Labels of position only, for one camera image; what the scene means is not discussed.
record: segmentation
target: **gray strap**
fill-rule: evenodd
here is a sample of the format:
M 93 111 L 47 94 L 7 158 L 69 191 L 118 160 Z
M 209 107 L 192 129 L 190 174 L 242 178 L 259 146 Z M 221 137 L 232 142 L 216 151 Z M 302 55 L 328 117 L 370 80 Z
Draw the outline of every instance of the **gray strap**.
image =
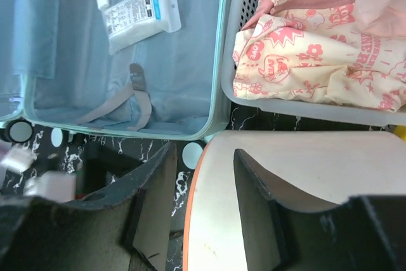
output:
M 96 109 L 92 110 L 91 112 L 85 114 L 84 116 L 78 118 L 75 121 L 76 125 L 81 125 L 84 123 L 88 123 L 103 117 L 115 109 L 119 108 L 125 101 L 127 101 L 132 96 L 138 101 L 138 105 L 140 106 L 141 116 L 138 120 L 136 126 L 132 127 L 133 130 L 139 130 L 145 125 L 147 125 L 151 113 L 152 113 L 152 106 L 150 97 L 148 93 L 145 91 L 134 90 L 131 83 L 129 83 L 126 87 L 124 87 L 121 91 L 116 93 L 113 97 L 109 98 L 106 102 L 104 102 L 101 106 L 97 107 Z

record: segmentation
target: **gray laundry basket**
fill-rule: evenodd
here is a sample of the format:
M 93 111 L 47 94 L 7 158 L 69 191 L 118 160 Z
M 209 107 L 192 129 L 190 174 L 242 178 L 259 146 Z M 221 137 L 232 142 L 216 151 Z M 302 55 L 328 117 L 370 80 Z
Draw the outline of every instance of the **gray laundry basket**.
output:
M 231 10 L 241 12 L 229 19 L 227 33 L 236 33 L 250 19 L 258 5 L 258 0 L 232 0 Z M 233 80 L 235 63 L 232 58 L 235 37 L 226 36 L 224 59 L 221 66 L 221 87 L 225 95 L 234 103 L 257 107 L 266 112 L 289 114 L 292 116 L 312 117 L 329 121 L 349 122 L 370 126 L 406 125 L 406 107 L 391 113 L 380 110 L 361 109 L 356 107 L 335 106 L 326 104 L 287 101 L 277 98 L 245 100 L 234 96 Z

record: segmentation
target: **cartoon print fabric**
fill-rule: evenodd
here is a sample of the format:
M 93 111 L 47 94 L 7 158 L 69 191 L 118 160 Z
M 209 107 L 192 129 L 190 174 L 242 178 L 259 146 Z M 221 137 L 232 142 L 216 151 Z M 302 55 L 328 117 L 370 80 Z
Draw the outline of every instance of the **cartoon print fabric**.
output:
M 259 0 L 236 36 L 235 96 L 398 110 L 406 39 L 362 33 L 354 2 Z

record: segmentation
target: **white packet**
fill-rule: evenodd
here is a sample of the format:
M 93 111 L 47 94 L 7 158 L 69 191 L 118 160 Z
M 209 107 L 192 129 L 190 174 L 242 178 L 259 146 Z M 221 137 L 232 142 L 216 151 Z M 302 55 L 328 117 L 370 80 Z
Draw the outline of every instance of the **white packet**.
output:
M 109 53 L 181 28 L 178 0 L 123 0 L 105 12 Z

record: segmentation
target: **suitcase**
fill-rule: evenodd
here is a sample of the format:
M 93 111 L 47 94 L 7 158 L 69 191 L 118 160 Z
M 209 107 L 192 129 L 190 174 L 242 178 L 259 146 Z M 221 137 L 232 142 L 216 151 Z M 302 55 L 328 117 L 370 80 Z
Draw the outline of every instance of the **suitcase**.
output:
M 22 117 L 90 135 L 170 140 L 195 140 L 228 124 L 219 71 L 225 37 L 235 35 L 226 33 L 231 0 L 178 0 L 181 30 L 112 56 L 96 0 L 1 3 L 3 122 Z M 139 130 L 143 102 L 137 94 L 123 97 L 134 63 L 143 69 L 152 109 Z

